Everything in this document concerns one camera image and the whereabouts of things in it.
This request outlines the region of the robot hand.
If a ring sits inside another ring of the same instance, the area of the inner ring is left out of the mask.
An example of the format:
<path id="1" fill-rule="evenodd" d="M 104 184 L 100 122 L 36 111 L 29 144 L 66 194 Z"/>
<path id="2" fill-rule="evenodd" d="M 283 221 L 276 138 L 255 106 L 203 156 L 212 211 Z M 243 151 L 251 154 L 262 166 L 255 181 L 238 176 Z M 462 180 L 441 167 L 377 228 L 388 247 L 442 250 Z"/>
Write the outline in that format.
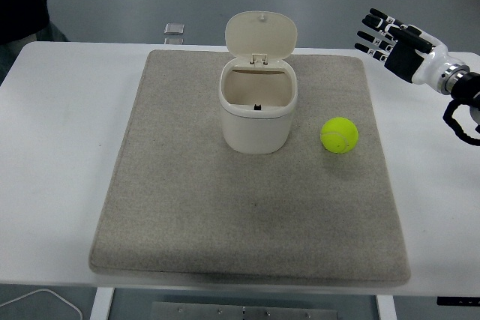
<path id="1" fill-rule="evenodd" d="M 356 43 L 355 48 L 408 83 L 450 94 L 457 79 L 470 72 L 468 65 L 449 54 L 442 41 L 414 25 L 374 8 L 362 23 L 373 32 L 358 31 L 365 42 Z"/>

